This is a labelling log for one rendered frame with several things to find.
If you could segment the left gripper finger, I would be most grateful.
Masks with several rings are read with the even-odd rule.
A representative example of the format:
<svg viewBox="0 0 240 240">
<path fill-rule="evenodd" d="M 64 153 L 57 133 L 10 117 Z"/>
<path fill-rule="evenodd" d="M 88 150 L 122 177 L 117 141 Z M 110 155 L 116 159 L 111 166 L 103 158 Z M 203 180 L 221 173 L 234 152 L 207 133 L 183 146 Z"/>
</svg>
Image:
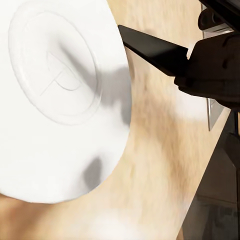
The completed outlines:
<svg viewBox="0 0 240 240">
<path fill-rule="evenodd" d="M 235 165 L 236 169 L 240 173 L 240 135 L 235 133 L 229 133 L 227 135 L 224 151 Z"/>
</svg>

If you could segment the saucer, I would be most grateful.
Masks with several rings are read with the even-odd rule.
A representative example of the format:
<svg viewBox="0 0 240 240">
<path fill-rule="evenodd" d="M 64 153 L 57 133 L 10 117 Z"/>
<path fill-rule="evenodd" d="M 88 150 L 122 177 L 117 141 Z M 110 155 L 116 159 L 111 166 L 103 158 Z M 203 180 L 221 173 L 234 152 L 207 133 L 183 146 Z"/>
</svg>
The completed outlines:
<svg viewBox="0 0 240 240">
<path fill-rule="evenodd" d="M 0 194 L 59 204 L 119 163 L 129 63 L 107 0 L 0 0 Z"/>
</svg>

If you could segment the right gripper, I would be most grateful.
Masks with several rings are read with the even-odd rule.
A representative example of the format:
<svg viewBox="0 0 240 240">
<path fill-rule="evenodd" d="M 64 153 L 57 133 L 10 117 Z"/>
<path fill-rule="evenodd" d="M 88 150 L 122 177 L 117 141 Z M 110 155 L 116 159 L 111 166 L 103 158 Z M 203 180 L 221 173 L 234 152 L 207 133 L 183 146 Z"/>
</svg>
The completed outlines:
<svg viewBox="0 0 240 240">
<path fill-rule="evenodd" d="M 180 91 L 240 113 L 240 0 L 199 1 L 234 31 L 199 40 L 188 59 L 188 48 L 119 24 L 123 46 L 175 77 Z"/>
</svg>

